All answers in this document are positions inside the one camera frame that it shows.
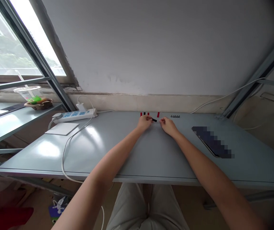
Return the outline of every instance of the coaster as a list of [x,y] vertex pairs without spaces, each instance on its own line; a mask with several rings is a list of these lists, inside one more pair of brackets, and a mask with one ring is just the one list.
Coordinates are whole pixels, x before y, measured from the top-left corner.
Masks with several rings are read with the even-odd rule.
[[72,130],[74,130],[79,124],[76,123],[58,123],[50,130],[46,131],[46,134],[56,134],[56,135],[68,135]]

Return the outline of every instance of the window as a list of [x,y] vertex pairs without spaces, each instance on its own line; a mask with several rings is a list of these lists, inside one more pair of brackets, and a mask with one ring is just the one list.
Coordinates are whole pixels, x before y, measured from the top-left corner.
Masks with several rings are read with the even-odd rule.
[[[33,37],[41,53],[58,79],[66,79],[66,74],[29,2],[29,0],[10,0],[24,25]],[[35,63],[15,36],[2,14],[0,13],[0,82],[18,81],[15,70],[24,79],[42,76]]]

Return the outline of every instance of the power outlet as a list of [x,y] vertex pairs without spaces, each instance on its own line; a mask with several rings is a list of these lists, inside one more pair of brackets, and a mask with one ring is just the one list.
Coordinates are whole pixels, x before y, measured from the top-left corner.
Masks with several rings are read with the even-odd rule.
[[97,117],[98,112],[96,109],[88,109],[86,112],[68,112],[63,113],[63,116],[60,119],[54,120],[55,124],[61,123],[61,122],[67,122],[67,121],[74,121],[74,120],[81,120],[81,119],[87,119],[91,117]]

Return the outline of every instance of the red object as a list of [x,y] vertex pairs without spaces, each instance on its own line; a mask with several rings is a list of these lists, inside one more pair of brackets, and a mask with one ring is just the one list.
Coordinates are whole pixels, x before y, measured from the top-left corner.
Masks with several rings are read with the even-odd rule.
[[26,224],[34,212],[33,208],[0,208],[0,230]]

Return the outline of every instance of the pants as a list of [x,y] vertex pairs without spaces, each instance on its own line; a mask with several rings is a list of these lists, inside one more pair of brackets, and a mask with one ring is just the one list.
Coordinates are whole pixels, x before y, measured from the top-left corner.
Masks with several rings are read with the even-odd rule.
[[153,185],[149,216],[143,185],[123,183],[106,230],[189,230],[171,185]]

